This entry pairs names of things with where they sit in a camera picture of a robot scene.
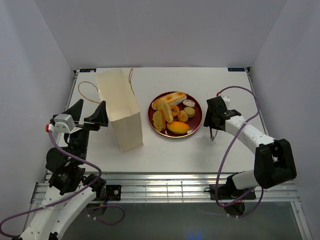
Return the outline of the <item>metal serving tongs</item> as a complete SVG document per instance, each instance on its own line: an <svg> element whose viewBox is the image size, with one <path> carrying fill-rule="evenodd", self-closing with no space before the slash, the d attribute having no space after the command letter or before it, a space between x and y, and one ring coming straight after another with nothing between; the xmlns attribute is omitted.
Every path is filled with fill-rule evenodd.
<svg viewBox="0 0 320 240"><path fill-rule="evenodd" d="M209 132L210 132L210 140L214 141L216 136L217 136L218 130L215 129L215 128L210 127L209 128Z"/></svg>

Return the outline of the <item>small round brown bun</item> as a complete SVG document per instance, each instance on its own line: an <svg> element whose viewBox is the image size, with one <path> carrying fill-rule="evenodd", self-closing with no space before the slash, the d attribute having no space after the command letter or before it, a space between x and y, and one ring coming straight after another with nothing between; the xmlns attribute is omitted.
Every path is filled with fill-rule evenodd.
<svg viewBox="0 0 320 240"><path fill-rule="evenodd" d="M188 119L189 119L189 116L184 110L181 110L178 112L177 120L179 122L186 123L188 121Z"/></svg>

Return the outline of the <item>white frosted small donut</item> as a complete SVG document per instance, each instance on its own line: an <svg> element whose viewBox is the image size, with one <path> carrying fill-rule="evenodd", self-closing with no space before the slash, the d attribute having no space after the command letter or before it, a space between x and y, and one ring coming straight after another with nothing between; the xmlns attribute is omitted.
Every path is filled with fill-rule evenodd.
<svg viewBox="0 0 320 240"><path fill-rule="evenodd" d="M193 100L191 100L191 99L184 99L184 100L182 101L182 103L183 103L183 105L185 105L186 107L190 107L190 108L194 108L195 105L196 105L196 103L195 103Z"/></svg>

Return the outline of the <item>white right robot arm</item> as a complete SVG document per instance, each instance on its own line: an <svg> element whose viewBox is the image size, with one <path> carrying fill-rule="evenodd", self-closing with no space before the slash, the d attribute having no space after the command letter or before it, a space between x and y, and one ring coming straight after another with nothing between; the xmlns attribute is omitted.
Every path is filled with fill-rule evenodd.
<svg viewBox="0 0 320 240"><path fill-rule="evenodd" d="M212 192L217 199L237 199L249 189L265 190L297 177L291 144L286 139L277 140L249 124L240 112L228 108L228 97L217 96L206 102L204 126L232 135L254 155L252 170L230 175L225 184L216 185Z"/></svg>

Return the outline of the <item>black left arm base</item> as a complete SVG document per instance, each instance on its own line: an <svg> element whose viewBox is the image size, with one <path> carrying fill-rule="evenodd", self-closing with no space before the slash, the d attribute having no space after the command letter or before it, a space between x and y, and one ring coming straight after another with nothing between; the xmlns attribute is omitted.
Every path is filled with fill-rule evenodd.
<svg viewBox="0 0 320 240"><path fill-rule="evenodd" d="M106 206L110 201L121 200L121 185L107 184L107 181L99 177L89 189L94 193L93 201L102 201L99 206Z"/></svg>

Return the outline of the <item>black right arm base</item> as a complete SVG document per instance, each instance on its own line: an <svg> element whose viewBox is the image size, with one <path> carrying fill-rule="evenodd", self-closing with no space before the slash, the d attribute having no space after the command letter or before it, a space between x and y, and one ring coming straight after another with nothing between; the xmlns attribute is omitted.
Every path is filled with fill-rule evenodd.
<svg viewBox="0 0 320 240"><path fill-rule="evenodd" d="M225 184L218 184L218 191L217 191L217 199L218 200L235 200L238 197L244 195L248 188L246 189L236 189L235 184L233 183L232 177L236 175L230 175L226 178ZM209 193L210 199L215 200L215 184L210 184L209 187L206 187L204 189L205 193ZM241 199L237 200L235 203L233 203L230 206L224 207L224 211L232 215L233 217L240 217L245 214L246 206L244 203L244 200L255 200L256 199L256 193L252 189L251 192L249 192L246 196L243 196Z"/></svg>

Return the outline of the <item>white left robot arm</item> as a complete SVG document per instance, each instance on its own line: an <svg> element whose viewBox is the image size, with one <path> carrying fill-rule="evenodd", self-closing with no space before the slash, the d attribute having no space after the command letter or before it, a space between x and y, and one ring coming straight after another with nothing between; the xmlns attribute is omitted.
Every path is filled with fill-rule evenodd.
<svg viewBox="0 0 320 240"><path fill-rule="evenodd" d="M108 126L106 102L80 123L83 104L78 100L45 127L54 145L45 165L52 175L39 210L32 211L33 219L19 240L59 240L89 202L106 195L101 169L86 160L90 132Z"/></svg>

